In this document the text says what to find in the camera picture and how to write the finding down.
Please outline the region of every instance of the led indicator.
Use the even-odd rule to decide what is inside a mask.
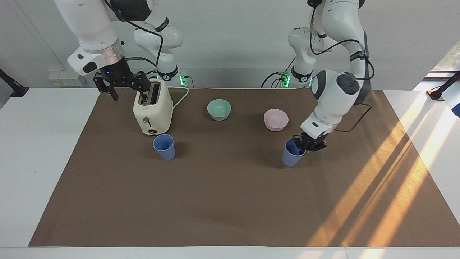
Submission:
[[[288,88],[290,81],[291,81],[291,77],[289,75],[286,75],[286,78],[284,79],[284,82],[283,82],[283,87]]]
[[[180,78],[180,84],[182,86],[187,85],[187,80],[182,75],[179,75],[179,78]]]

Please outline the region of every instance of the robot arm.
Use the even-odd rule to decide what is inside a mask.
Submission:
[[[163,37],[161,39],[151,33],[137,29],[134,32],[136,44],[146,50],[155,59],[158,58],[158,75],[171,85],[180,85],[180,69],[178,68],[174,56],[170,49],[182,46],[184,42],[182,32],[170,25],[168,17],[160,5],[160,0],[151,2],[151,14],[143,21],[146,29],[154,30]]]
[[[309,4],[312,2],[316,5],[310,16],[314,24],[310,29],[295,28],[289,35],[289,44],[296,52],[292,81],[302,86],[310,84],[318,100],[314,112],[301,124],[304,132],[294,136],[297,147],[307,151],[325,148],[324,138],[354,104],[370,94],[367,38],[358,17],[358,8],[364,1],[319,0]],[[329,49],[335,42],[341,42],[348,50],[351,73],[322,70],[311,77],[313,52]]]
[[[101,93],[112,95],[115,101],[118,100],[115,87],[130,87],[137,90],[145,100],[150,89],[150,82],[143,71],[136,74],[131,72],[118,36],[110,26],[111,11],[107,12],[107,6],[102,0],[54,1],[66,24],[80,43],[80,47],[67,59],[70,66],[83,76],[99,70],[93,79],[97,88]],[[157,20],[165,17],[160,14],[158,1],[152,3],[147,0],[110,0],[110,5],[119,20],[145,21],[156,30],[177,31],[167,30],[168,24],[160,24],[159,27],[155,27]],[[145,45],[160,45],[157,36],[151,34],[150,36],[153,36],[153,39],[146,36],[140,38],[145,39]],[[177,38],[182,44],[179,33]]]

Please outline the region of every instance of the brown tablecloth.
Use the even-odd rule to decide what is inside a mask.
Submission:
[[[460,246],[459,224],[382,91],[353,132],[334,132],[293,168],[283,145],[317,104],[309,90],[191,89],[168,132],[172,161],[142,134],[135,92],[118,92],[117,103],[99,97],[30,246]],[[217,98],[232,104],[222,122],[206,111]],[[281,132],[264,126],[271,108],[289,115]]]

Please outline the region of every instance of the power outlet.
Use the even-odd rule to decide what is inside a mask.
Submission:
[[[73,86],[73,87],[82,87],[86,82],[86,79],[83,76],[80,76],[77,72],[67,69],[64,71],[50,71],[50,76],[48,80],[58,87],[63,86]]]

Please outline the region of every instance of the cup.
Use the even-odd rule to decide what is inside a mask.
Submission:
[[[293,138],[288,139],[284,145],[283,163],[287,166],[294,166],[306,153],[306,150],[302,152],[297,148]]]
[[[162,134],[153,140],[153,148],[164,160],[172,160],[176,155],[174,150],[174,139],[169,134]]]

